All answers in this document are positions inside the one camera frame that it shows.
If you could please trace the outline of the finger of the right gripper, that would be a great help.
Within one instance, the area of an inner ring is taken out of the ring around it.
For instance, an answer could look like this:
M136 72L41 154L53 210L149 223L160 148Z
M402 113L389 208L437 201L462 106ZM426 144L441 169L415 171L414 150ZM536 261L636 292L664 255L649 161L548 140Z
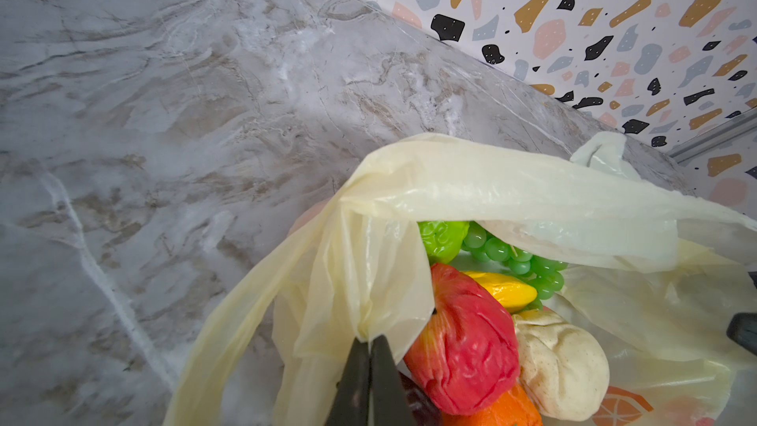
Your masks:
M757 355L757 313L735 314L727 327L727 337Z

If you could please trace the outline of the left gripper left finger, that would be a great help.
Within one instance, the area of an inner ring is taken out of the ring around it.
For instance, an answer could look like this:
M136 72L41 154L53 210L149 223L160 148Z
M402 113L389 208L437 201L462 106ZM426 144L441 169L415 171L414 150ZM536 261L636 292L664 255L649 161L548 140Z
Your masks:
M371 387L369 345L355 338L325 426L367 426Z

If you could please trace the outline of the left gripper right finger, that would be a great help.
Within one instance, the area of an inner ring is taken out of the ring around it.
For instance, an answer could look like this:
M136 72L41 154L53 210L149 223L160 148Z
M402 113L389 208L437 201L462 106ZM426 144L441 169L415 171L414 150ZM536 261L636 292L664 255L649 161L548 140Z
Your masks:
M372 416L376 426L416 426L388 339L381 335L370 347Z

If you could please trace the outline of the red apple toy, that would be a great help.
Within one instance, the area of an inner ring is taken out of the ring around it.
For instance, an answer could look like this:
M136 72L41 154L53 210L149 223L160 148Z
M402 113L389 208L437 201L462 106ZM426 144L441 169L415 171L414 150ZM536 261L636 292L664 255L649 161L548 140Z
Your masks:
M435 307L404 363L439 410L475 414L516 386L515 324L470 276L441 263L431 267L431 276Z

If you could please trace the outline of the cream plastic bag orange print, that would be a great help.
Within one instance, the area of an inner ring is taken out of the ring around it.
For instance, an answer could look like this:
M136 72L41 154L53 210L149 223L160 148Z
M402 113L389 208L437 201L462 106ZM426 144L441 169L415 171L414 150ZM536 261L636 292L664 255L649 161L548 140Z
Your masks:
M566 262L553 308L594 334L635 425L710 425L755 357L727 338L756 308L756 224L641 179L603 132L570 160L422 134L370 154L319 215L215 309L165 422L215 425L226 384L266 312L284 361L273 419L321 425L354 340L400 359L431 317L418 225L476 221Z

